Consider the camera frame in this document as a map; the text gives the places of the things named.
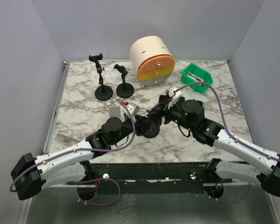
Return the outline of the black round-base phone stand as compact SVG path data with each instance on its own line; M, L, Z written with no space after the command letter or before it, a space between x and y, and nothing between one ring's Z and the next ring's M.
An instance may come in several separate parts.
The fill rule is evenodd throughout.
M120 98L129 98L134 94L134 87L126 82L126 75L128 74L125 66L115 64L114 69L121 73L122 83L116 88L116 93Z

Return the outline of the black adjustable phone stand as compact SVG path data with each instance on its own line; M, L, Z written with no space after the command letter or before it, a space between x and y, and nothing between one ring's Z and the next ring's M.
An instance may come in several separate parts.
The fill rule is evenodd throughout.
M104 85L104 79L102 77L102 72L105 69L100 65L99 61L103 59L103 54L91 56L89 55L89 61L95 63L96 71L99 74L99 87L95 90L95 97L99 101L107 101L113 95L113 90L110 86Z

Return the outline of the silver folding phone stand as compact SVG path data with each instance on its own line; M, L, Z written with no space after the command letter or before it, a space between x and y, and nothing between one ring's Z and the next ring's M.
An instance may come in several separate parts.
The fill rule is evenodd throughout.
M109 117L110 118L119 118L121 119L121 108L120 106L110 106L108 108L108 111L109 111Z

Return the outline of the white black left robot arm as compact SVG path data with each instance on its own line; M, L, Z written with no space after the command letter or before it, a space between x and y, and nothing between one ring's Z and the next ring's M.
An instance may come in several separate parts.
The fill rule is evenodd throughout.
M48 155L24 154L11 171L9 191L16 193L19 200L26 200L52 185L89 184L96 177L91 170L92 159L113 151L112 146L126 137L154 138L159 131L159 126L144 116L125 117L124 121L111 117L97 132L69 148Z

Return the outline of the small black phone stand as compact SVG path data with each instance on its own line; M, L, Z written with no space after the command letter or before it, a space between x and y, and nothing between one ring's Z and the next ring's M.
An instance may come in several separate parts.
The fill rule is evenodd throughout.
M144 124L143 136L148 139L155 138L160 132L160 127L153 122L148 122Z

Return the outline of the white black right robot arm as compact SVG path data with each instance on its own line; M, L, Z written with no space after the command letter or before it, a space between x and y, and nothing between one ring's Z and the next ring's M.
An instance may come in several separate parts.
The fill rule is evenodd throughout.
M217 160L215 166L205 170L209 182L238 179L259 184L267 193L280 197L280 153L243 140L221 124L206 118L202 101L161 95L159 103L148 110L147 116L157 126L173 121L192 133L198 142L222 149L245 161L235 168L229 162Z

